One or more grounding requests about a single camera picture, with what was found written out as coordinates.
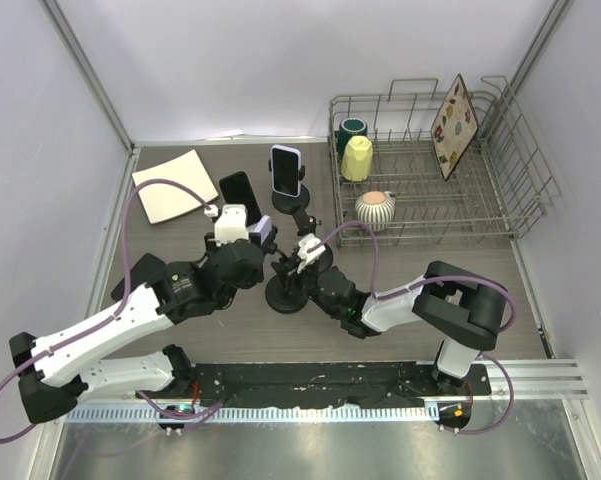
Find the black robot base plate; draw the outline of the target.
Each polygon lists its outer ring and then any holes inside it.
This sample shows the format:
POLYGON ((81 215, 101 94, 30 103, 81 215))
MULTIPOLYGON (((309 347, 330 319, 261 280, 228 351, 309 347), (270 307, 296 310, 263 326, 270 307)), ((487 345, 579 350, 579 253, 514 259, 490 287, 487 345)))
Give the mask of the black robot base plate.
POLYGON ((189 399, 203 407, 364 409, 415 407, 426 397, 488 396, 487 369, 474 364, 464 380, 444 380, 418 362, 198 363, 176 387, 148 391, 152 399, 189 399))

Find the black round-base phone stand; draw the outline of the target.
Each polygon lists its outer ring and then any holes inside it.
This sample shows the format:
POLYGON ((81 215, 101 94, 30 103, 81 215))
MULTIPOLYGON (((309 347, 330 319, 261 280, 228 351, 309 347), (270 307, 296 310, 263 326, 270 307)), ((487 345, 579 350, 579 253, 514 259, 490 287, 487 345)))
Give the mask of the black round-base phone stand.
POLYGON ((328 270, 333 264, 333 251, 329 245, 323 245, 312 253, 309 252, 320 241, 315 235, 319 222, 304 208, 295 209, 292 216, 298 228, 297 235, 300 237, 297 246, 297 255, 301 259, 300 266, 316 266, 318 273, 328 270))

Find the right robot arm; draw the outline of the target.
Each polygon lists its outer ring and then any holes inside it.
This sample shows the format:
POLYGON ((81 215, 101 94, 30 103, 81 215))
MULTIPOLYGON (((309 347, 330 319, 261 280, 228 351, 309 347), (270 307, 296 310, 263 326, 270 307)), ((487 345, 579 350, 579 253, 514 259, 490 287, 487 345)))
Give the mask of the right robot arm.
POLYGON ((365 339, 394 327, 423 321, 444 339, 431 380, 437 391, 454 395, 468 381, 478 355, 495 349, 506 307, 515 301, 502 285, 451 264, 434 261, 423 276, 397 288, 372 294, 359 290, 336 267, 321 273, 309 297, 350 335, 365 339))

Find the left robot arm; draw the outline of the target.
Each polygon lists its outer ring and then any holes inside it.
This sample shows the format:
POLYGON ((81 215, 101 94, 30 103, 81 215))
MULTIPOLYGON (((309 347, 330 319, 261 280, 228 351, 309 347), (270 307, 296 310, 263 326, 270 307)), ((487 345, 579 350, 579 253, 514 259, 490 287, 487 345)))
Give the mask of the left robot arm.
POLYGON ((176 345, 134 358, 109 354, 185 320, 228 308, 238 290, 264 279, 274 239, 252 234, 220 247, 207 246, 199 261, 170 262, 149 274, 128 297, 61 332, 35 337, 22 332, 9 341, 18 388, 28 420, 55 420, 95 393, 142 391, 180 399, 190 391, 194 369, 176 345))

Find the black phone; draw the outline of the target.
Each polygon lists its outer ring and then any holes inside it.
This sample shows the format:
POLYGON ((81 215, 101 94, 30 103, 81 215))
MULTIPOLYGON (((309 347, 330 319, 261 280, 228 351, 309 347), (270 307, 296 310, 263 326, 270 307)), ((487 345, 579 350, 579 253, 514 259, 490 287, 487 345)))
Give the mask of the black phone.
POLYGON ((247 212, 247 225, 257 224, 262 213, 246 172, 237 171, 219 180, 219 187, 226 204, 244 205, 247 212))
MULTIPOLYGON (((137 287, 146 283, 154 275, 157 275, 164 269, 166 263, 151 253, 144 254, 130 269, 130 291, 133 292, 137 287)), ((110 297, 114 302, 119 302, 123 299, 125 280, 120 282, 113 288, 110 297)))

